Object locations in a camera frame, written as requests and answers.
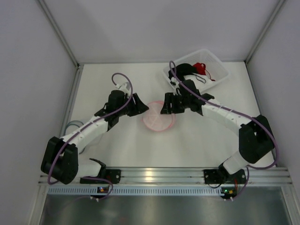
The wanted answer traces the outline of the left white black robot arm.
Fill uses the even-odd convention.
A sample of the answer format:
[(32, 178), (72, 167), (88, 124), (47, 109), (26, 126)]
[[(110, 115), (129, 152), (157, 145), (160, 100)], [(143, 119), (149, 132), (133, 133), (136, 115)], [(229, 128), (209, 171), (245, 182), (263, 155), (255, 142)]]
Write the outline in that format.
[(110, 131), (119, 118), (140, 115), (149, 110), (136, 93), (113, 90), (104, 107), (81, 127), (63, 137), (52, 137), (45, 150), (41, 171), (57, 182), (69, 184), (74, 179), (99, 180), (105, 178), (106, 165), (100, 160), (84, 156), (82, 150), (97, 137)]

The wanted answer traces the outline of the pink trimmed mesh laundry bag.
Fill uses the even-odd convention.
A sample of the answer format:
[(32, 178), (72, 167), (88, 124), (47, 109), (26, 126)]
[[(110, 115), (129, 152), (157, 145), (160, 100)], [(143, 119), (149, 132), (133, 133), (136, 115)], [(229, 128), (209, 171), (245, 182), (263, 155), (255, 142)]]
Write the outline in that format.
[(160, 113), (163, 105), (163, 101), (153, 101), (147, 104), (149, 110), (143, 114), (142, 121), (149, 130), (162, 132), (175, 124), (175, 114)]

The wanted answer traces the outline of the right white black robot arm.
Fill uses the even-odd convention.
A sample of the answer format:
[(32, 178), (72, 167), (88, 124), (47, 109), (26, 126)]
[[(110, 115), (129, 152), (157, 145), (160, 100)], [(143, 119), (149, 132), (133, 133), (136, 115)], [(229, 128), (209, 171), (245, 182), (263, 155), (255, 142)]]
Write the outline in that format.
[(275, 148), (274, 137), (266, 117), (250, 117), (222, 106), (214, 96), (200, 94), (192, 80), (185, 80), (175, 92), (165, 93), (161, 114), (184, 113), (186, 109), (210, 118), (238, 137), (238, 150), (216, 170), (223, 182), (249, 164), (257, 163)]

